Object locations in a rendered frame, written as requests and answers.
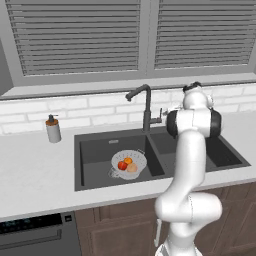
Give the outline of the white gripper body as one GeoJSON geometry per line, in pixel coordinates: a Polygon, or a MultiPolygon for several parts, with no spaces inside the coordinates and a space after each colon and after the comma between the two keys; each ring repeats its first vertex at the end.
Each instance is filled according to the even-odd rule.
{"type": "Polygon", "coordinates": [[[168,107],[168,108],[164,109],[163,112],[162,112],[162,115],[167,116],[170,112],[177,111],[177,110],[180,110],[180,109],[183,109],[182,104],[177,105],[177,106],[171,106],[171,107],[168,107]]]}

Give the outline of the dark grey sink faucet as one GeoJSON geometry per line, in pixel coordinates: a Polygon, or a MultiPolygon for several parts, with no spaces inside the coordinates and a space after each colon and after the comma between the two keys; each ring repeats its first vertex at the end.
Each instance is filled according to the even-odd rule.
{"type": "Polygon", "coordinates": [[[149,132],[151,124],[158,124],[162,122],[161,117],[152,118],[151,117],[151,88],[147,84],[143,84],[142,86],[136,88],[135,90],[130,91],[128,94],[125,95],[125,98],[128,101],[131,101],[132,98],[142,91],[146,92],[146,103],[145,103],[145,110],[143,115],[143,131],[149,132]]]}

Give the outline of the white colander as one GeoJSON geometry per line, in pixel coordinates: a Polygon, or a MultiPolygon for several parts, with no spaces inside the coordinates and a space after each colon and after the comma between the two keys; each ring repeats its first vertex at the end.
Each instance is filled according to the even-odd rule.
{"type": "Polygon", "coordinates": [[[111,178],[121,178],[124,180],[133,180],[139,177],[140,173],[146,168],[147,159],[145,157],[145,153],[138,150],[122,150],[117,152],[111,159],[111,169],[108,175],[111,178]],[[126,170],[120,170],[118,168],[118,163],[120,161],[124,161],[126,157],[132,158],[133,162],[138,167],[136,172],[127,172],[126,170]]]}

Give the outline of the dark grey double sink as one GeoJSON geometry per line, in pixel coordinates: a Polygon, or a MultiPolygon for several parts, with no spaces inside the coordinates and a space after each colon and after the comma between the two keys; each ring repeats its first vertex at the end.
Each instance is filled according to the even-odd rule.
{"type": "Polygon", "coordinates": [[[171,178],[177,140],[165,127],[154,127],[149,136],[141,128],[74,136],[75,190],[88,190],[171,178]],[[138,178],[112,178],[112,157],[122,150],[139,150],[147,165],[138,178]]]}

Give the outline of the grey window blind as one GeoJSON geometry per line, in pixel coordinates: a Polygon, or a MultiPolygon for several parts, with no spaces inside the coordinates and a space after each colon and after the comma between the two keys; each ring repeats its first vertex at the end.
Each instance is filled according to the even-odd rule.
{"type": "Polygon", "coordinates": [[[155,67],[249,63],[256,43],[256,0],[159,0],[155,67]]]}
{"type": "Polygon", "coordinates": [[[140,0],[5,0],[25,76],[136,70],[140,0]]]}

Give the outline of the grey soap dispenser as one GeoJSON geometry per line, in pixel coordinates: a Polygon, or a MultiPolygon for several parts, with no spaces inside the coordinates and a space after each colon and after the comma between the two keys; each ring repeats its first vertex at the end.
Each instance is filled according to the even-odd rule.
{"type": "Polygon", "coordinates": [[[50,143],[58,143],[61,141],[61,132],[59,121],[50,114],[45,122],[48,140],[50,143]]]}

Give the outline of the brown cupboard door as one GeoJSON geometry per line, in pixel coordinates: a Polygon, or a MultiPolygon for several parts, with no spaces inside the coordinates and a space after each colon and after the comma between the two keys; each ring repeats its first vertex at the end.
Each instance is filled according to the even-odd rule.
{"type": "Polygon", "coordinates": [[[223,213],[196,236],[203,256],[256,256],[256,182],[208,189],[207,193],[221,200],[223,213]]]}
{"type": "Polygon", "coordinates": [[[155,199],[77,210],[82,256],[155,256],[155,199]]]}

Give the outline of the dark grey dishwasher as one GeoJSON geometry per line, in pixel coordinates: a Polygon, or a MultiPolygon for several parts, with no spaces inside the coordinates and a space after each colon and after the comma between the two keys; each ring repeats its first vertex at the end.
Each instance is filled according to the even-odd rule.
{"type": "Polygon", "coordinates": [[[73,212],[0,222],[0,235],[46,228],[59,229],[58,235],[0,244],[0,256],[82,256],[73,212]]]}

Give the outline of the grey window frame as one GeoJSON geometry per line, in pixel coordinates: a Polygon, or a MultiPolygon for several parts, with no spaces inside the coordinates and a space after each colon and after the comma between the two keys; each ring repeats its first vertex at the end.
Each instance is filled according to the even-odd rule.
{"type": "Polygon", "coordinates": [[[152,88],[181,87],[193,81],[203,85],[224,85],[256,81],[256,43],[249,63],[236,66],[196,68],[155,67],[159,0],[140,0],[139,63],[136,70],[25,76],[12,33],[5,0],[0,0],[0,99],[122,92],[144,83],[152,88]]]}

